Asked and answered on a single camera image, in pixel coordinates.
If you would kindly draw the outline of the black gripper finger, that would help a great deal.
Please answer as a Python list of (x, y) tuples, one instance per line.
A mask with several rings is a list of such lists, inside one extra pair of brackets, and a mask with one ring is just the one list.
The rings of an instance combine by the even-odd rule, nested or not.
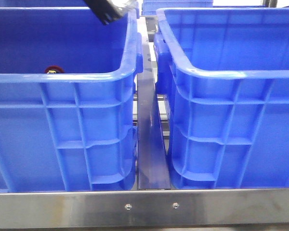
[(94, 15), (103, 25), (108, 25), (125, 15), (124, 9), (116, 6), (111, 0), (84, 0)]

